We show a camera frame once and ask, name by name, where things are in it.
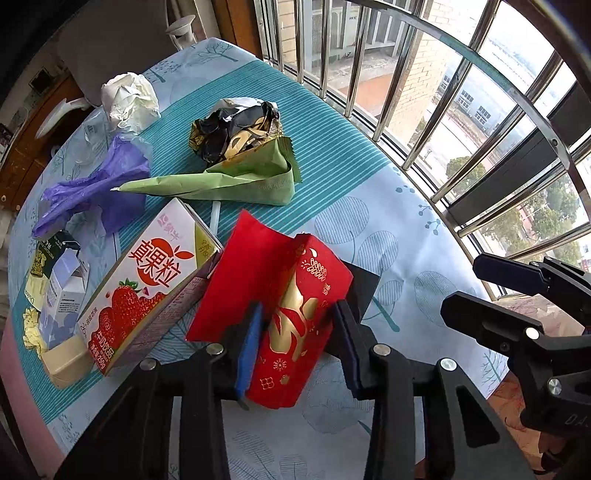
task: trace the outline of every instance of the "red envelope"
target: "red envelope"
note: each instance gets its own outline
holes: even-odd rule
[[[353,275],[315,236],[297,235],[297,258],[269,328],[246,396],[269,408],[296,404],[332,332],[327,309],[344,299]]]
[[[248,304],[259,300],[269,318],[287,284],[286,268],[295,239],[266,227],[243,210],[187,332],[187,340],[219,342],[229,325],[240,323]]]
[[[242,211],[212,275],[187,340],[218,342],[253,300],[271,318],[246,396],[293,406],[332,332],[326,310],[344,299],[353,276],[313,235],[278,233]]]

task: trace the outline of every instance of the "small carton box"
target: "small carton box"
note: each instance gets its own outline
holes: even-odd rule
[[[95,363],[80,335],[72,335],[65,342],[41,354],[41,363],[49,380],[62,389],[81,380]]]
[[[48,349],[68,340],[74,333],[78,312],[86,293],[88,265],[67,248],[56,261],[39,319],[39,333]]]
[[[170,200],[111,268],[78,320],[103,374],[150,352],[201,299],[221,252],[199,215]]]
[[[48,240],[37,242],[35,257],[25,285],[25,297],[39,312],[43,308],[53,266],[66,248],[80,251],[78,242],[65,230],[57,232]]]

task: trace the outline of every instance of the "purple plastic bag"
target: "purple plastic bag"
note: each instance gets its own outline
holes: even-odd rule
[[[111,191],[126,181],[149,178],[151,159],[134,145],[137,141],[143,140],[117,135],[103,163],[89,177],[61,181],[46,189],[39,200],[42,215],[33,228],[33,237],[49,238],[63,229],[72,215],[93,205],[102,209],[101,220],[107,234],[118,231],[143,214],[146,195]]]

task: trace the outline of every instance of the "yellow crumpled paper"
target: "yellow crumpled paper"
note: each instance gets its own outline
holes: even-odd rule
[[[39,312],[36,309],[25,309],[22,319],[25,326],[25,334],[22,336],[25,348],[28,350],[35,349],[37,356],[41,358],[41,354],[47,352],[47,345],[39,333]]]

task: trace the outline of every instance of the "tablecloth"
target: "tablecloth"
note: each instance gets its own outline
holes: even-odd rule
[[[281,232],[317,235],[343,260],[381,276],[364,318],[379,341],[421,361],[450,356],[484,395],[494,390],[506,373],[506,359],[448,329],[439,315],[442,299],[456,290],[486,298],[482,284],[428,203],[361,132],[287,76],[214,38],[176,53],[144,74],[154,86],[162,112],[162,118],[142,133],[154,147],[152,175],[199,166],[187,145],[190,123],[204,117],[219,98],[254,96],[278,103],[303,184],[286,207],[223,202],[222,242],[242,208]],[[23,205],[9,247],[9,294],[19,360],[41,418],[64,454],[132,366],[106,378],[94,371],[68,389],[55,389],[35,353],[22,346],[27,301],[21,289],[35,247],[30,232],[40,194],[56,181],[86,176],[96,168],[109,142],[105,122],[103,110],[97,109],[60,148]],[[80,145],[88,145],[80,141],[84,136],[90,139],[91,152],[80,152]],[[76,163],[88,157],[87,163]],[[146,213],[114,235],[104,234],[99,212],[72,218],[67,228],[82,245],[80,255],[90,263],[87,296],[164,202],[150,197]],[[208,222],[210,202],[192,205]],[[171,362],[193,353],[194,346],[183,340],[193,315],[191,309],[151,356]],[[247,406],[248,411],[231,402],[223,406],[232,478],[362,477],[373,407],[352,398],[338,360],[321,358],[295,407],[273,411]],[[419,402],[416,410],[419,459],[424,454]],[[174,453],[170,476],[177,478]]]

